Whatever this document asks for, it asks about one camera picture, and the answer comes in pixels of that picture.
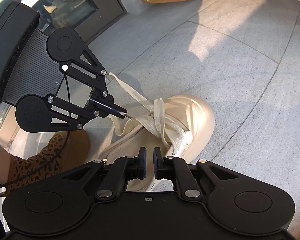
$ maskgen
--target gray stone floor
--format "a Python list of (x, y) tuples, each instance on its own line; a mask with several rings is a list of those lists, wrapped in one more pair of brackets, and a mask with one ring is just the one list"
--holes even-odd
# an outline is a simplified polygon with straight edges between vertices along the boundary
[[(300, 2), (194, 0), (127, 15), (90, 48), (150, 100), (187, 93), (208, 102), (215, 131), (196, 158), (278, 186), (296, 204), (289, 231), (300, 237)], [(70, 80), (83, 106), (90, 89)], [(115, 81), (108, 90), (132, 116), (143, 114)], [(60, 96), (66, 97), (64, 85)], [(94, 159), (112, 141), (109, 119), (85, 126)], [(20, 132), (12, 152), (29, 157), (51, 134)], [(170, 190), (168, 182), (156, 190)]]

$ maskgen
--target black cable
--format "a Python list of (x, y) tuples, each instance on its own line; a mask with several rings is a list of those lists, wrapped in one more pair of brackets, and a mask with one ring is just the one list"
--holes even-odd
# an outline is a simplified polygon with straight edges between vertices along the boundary
[(66, 85), (67, 85), (67, 92), (68, 92), (68, 101), (69, 101), (69, 103), (71, 103), (71, 100), (70, 100), (70, 90), (69, 90), (69, 84), (68, 84), (67, 75), (66, 75)]
[[(69, 91), (69, 85), (68, 85), (68, 80), (67, 80), (67, 76), (66, 76), (66, 85), (67, 85), (67, 92), (68, 92), (68, 100), (70, 102), (70, 91)], [(61, 150), (59, 151), (59, 153), (56, 154), (56, 156), (54, 156), (52, 159), (50, 159), (47, 163), (43, 164), (42, 166), (40, 166), (39, 168), (35, 169), (34, 171), (31, 171), (30, 173), (26, 174), (25, 176), (22, 176), (21, 178), (19, 179), (15, 179), (11, 182), (8, 182), (8, 183), (5, 183), (5, 184), (2, 184), (0, 185), (0, 188), (3, 188), (3, 187), (7, 187), (9, 185), (12, 185), (18, 181), (21, 181), (25, 178), (28, 178), (29, 176), (37, 173), (37, 171), (41, 170), (42, 168), (46, 167), (47, 165), (49, 165), (50, 163), (52, 163), (57, 157), (60, 156), (60, 154), (62, 153), (63, 149), (65, 148), (67, 142), (68, 142), (68, 138), (69, 138), (69, 135), (70, 135), (70, 131), (68, 131), (68, 134), (67, 134), (67, 137), (66, 137), (66, 141), (64, 143), (64, 145), (62, 146)]]

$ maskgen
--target metal screw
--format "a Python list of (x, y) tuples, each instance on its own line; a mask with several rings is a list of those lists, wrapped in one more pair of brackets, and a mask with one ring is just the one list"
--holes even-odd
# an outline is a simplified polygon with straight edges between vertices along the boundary
[(99, 190), (97, 192), (97, 195), (99, 197), (111, 197), (112, 196), (112, 191), (111, 190), (107, 190), (107, 189), (102, 189), (102, 190)]
[(68, 67), (68, 65), (66, 65), (66, 64), (64, 64), (64, 65), (62, 66), (62, 70), (63, 70), (63, 71), (67, 71), (68, 68), (69, 68), (69, 67)]
[(47, 101), (48, 101), (48, 103), (52, 103), (53, 102), (53, 97), (48, 97)]
[(200, 196), (200, 192), (195, 190), (195, 189), (189, 189), (185, 192), (185, 195), (187, 197), (199, 197)]

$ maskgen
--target brown shoe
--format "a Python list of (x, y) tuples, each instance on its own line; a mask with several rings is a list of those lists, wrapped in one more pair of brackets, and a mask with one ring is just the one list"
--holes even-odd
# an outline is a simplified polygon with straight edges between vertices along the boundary
[[(27, 160), (10, 155), (11, 163), (8, 182), (29, 174), (55, 157), (62, 149), (67, 134), (68, 132), (56, 132), (46, 147), (44, 147), (37, 155), (34, 155)], [(35, 174), (8, 186), (5, 192), (0, 193), (0, 197), (7, 197), (9, 193), (16, 188), (84, 164), (89, 148), (90, 142), (85, 130), (71, 131), (64, 149), (53, 162), (38, 170)]]

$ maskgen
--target person's foot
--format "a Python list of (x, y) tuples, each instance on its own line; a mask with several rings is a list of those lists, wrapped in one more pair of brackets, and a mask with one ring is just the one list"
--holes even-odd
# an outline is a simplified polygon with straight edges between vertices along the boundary
[(36, 173), (8, 186), (5, 192), (0, 193), (0, 196), (7, 197), (16, 188), (82, 165), (90, 148), (87, 132), (85, 130), (71, 131), (66, 141), (67, 134), (68, 132), (56, 132), (46, 147), (27, 160), (10, 155), (8, 182), (21, 178), (54, 159)]
[(123, 136), (112, 143), (97, 159), (112, 164), (117, 158), (138, 156), (140, 147), (147, 149), (146, 178), (129, 181), (129, 191), (149, 191), (160, 181), (154, 179), (153, 149), (159, 147), (162, 156), (175, 156), (190, 163), (207, 145), (214, 129), (214, 115), (202, 99), (191, 95), (177, 95), (166, 100), (156, 99), (154, 104), (128, 84), (113, 76), (120, 86), (149, 110), (149, 113), (129, 120), (122, 128), (119, 119), (114, 122), (115, 133)]
[(45, 8), (45, 10), (46, 10), (48, 13), (53, 13), (53, 11), (57, 8), (57, 7), (54, 6), (54, 5), (50, 5), (50, 6), (43, 5), (43, 7)]

